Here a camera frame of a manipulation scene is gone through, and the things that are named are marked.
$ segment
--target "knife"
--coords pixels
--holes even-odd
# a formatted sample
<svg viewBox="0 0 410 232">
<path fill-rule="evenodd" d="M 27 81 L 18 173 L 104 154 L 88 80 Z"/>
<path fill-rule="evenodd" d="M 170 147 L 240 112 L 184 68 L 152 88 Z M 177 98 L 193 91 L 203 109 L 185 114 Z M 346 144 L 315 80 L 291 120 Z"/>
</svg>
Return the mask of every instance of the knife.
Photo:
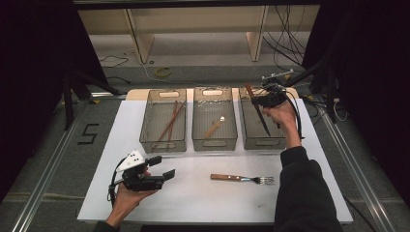
<svg viewBox="0 0 410 232">
<path fill-rule="evenodd" d="M 253 92 L 252 92 L 252 88 L 250 87 L 250 84 L 246 83 L 246 84 L 245 84 L 245 87 L 246 87 L 247 90 L 248 90 L 248 93 L 249 93 L 250 98 L 251 98 L 251 99 L 254 98 L 254 94 L 253 94 Z M 257 103 L 255 103 L 253 106 L 254 106 L 255 109 L 256 109 L 257 116 L 259 116 L 260 122 L 262 122 L 262 125 L 263 125 L 263 128 L 265 129 L 265 132 L 267 132 L 267 133 L 269 134 L 269 136 L 271 136 L 271 134 L 269 133 L 268 126 L 266 125 L 265 119 L 263 118 L 263 115 L 262 115 L 262 113 L 261 113 L 260 110 L 259 110 L 259 105 L 258 105 Z"/>
</svg>

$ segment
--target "wooden knife handle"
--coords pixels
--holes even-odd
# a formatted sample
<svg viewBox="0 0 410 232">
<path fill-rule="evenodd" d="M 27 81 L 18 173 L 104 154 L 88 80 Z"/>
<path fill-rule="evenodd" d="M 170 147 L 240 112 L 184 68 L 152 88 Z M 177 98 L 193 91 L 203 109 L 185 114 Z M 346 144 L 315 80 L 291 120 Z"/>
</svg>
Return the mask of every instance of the wooden knife handle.
<svg viewBox="0 0 410 232">
<path fill-rule="evenodd" d="M 220 126 L 220 121 L 215 122 L 208 130 L 206 130 L 204 137 L 209 138 L 214 131 Z"/>
<path fill-rule="evenodd" d="M 223 180 L 223 181 L 238 181 L 240 182 L 243 177 L 233 175 L 211 174 L 211 180 Z"/>
<path fill-rule="evenodd" d="M 249 83 L 246 83 L 246 84 L 245 84 L 245 88 L 247 88 L 249 96 L 250 96 L 251 98 L 253 98 L 253 97 L 254 97 L 254 94 L 253 94 L 253 92 L 252 92 L 252 87 L 250 87 L 250 84 L 249 84 Z"/>
</svg>

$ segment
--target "fork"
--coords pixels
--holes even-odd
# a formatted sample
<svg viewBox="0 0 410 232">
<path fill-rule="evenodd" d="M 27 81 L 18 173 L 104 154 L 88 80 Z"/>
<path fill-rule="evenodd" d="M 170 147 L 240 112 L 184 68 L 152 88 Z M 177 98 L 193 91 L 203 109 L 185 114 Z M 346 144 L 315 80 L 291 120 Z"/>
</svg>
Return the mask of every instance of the fork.
<svg viewBox="0 0 410 232">
<path fill-rule="evenodd" d="M 234 181 L 234 182 L 255 182 L 258 185 L 273 185 L 274 177 L 243 177 L 235 175 L 211 174 L 211 180 Z"/>
</svg>

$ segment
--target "transparent plastic bin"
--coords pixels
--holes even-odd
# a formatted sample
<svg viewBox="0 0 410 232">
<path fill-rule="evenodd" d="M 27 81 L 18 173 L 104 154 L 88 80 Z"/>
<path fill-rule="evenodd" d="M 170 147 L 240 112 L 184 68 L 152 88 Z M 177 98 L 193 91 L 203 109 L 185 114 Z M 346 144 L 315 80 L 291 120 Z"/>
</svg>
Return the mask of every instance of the transparent plastic bin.
<svg viewBox="0 0 410 232">
<path fill-rule="evenodd" d="M 195 88 L 192 119 L 193 149 L 233 151 L 237 140 L 232 89 L 230 87 Z"/>
<path fill-rule="evenodd" d="M 186 89 L 163 89 L 149 92 L 139 136 L 139 142 L 145 153 L 187 151 L 186 109 Z"/>
<path fill-rule="evenodd" d="M 252 91 L 254 95 L 258 95 L 261 90 L 253 88 Z M 239 103 L 244 148 L 246 150 L 284 149 L 286 140 L 283 131 L 272 121 L 272 118 L 262 114 L 271 136 L 265 132 L 246 88 L 239 88 Z"/>
</svg>

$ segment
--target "aluminum rail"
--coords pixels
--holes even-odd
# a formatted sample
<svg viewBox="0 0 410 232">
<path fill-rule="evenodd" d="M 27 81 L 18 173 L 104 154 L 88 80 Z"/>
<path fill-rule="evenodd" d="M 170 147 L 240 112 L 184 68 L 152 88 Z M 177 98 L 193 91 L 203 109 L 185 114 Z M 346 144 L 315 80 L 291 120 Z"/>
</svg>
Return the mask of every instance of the aluminum rail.
<svg viewBox="0 0 410 232">
<path fill-rule="evenodd" d="M 355 156 L 347 145 L 346 140 L 344 140 L 344 137 L 338 129 L 338 126 L 332 122 L 332 120 L 328 117 L 323 109 L 319 110 L 321 111 L 321 114 L 325 114 L 323 116 L 323 119 L 326 127 L 331 133 L 331 136 L 335 141 L 337 148 L 340 151 L 341 156 L 343 157 L 343 160 L 346 163 L 347 168 L 349 169 L 349 172 L 352 175 L 353 180 L 355 181 L 364 201 L 366 202 L 368 209 L 370 210 L 374 220 L 376 221 L 378 228 L 380 229 L 380 231 L 396 231 L 395 226 L 389 219 L 389 215 L 386 212 L 386 209 L 379 201 L 376 193 L 367 180 L 365 173 L 357 163 Z"/>
<path fill-rule="evenodd" d="M 21 210 L 20 214 L 18 215 L 15 226 L 13 227 L 13 232 L 16 231 L 27 231 L 34 215 L 37 212 L 37 209 L 42 202 L 43 196 L 45 191 L 47 190 L 55 171 L 58 168 L 58 165 L 61 161 L 61 158 L 64 156 L 66 149 L 70 143 L 71 138 L 73 137 L 73 132 L 76 129 L 77 122 L 83 115 L 83 112 L 88 104 L 88 101 L 80 101 L 78 105 L 78 111 L 74 116 L 74 120 L 71 126 L 64 131 L 60 141 L 54 153 L 52 154 L 50 161 L 48 162 L 42 177 L 40 178 L 39 182 L 37 183 L 36 187 L 34 188 L 33 192 L 30 195 L 30 198 L 27 200 L 24 208 Z"/>
</svg>

